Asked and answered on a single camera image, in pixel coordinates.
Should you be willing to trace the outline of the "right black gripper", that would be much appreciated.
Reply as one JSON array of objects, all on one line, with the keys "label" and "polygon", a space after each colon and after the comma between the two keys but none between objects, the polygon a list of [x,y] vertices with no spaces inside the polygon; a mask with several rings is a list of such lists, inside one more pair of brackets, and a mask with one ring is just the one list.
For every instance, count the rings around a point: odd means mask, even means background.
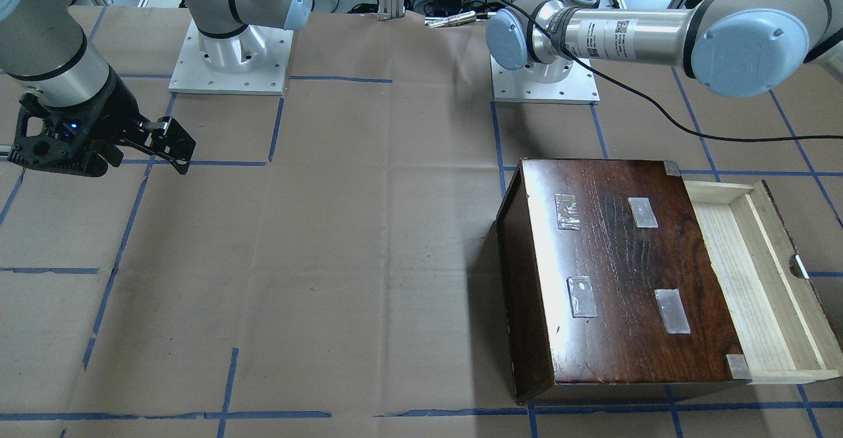
[{"label": "right black gripper", "polygon": [[123,160],[120,146],[169,162],[186,175],[196,141],[174,117],[150,122],[115,74],[91,99],[72,107],[48,107],[26,92],[19,100],[16,134],[8,160],[30,170],[102,177]]}]

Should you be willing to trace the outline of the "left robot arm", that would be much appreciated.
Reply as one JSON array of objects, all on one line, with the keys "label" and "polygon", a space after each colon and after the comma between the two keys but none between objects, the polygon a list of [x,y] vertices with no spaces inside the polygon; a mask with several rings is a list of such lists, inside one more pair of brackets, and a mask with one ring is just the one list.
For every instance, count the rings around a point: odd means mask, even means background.
[{"label": "left robot arm", "polygon": [[692,9],[598,9],[598,0],[515,0],[485,39],[506,70],[591,58],[683,68],[711,92],[751,97],[841,44],[841,0],[703,0]]}]

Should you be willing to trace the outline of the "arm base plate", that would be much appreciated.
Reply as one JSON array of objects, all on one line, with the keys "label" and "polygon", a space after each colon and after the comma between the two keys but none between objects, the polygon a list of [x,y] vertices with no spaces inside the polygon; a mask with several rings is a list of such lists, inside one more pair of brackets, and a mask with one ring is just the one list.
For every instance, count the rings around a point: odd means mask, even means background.
[{"label": "arm base plate", "polygon": [[496,102],[593,104],[600,101],[593,73],[564,58],[551,64],[527,64],[506,70],[491,60],[493,95]]},{"label": "arm base plate", "polygon": [[240,35],[215,39],[190,23],[169,89],[174,93],[282,96],[296,33],[248,26]]}]

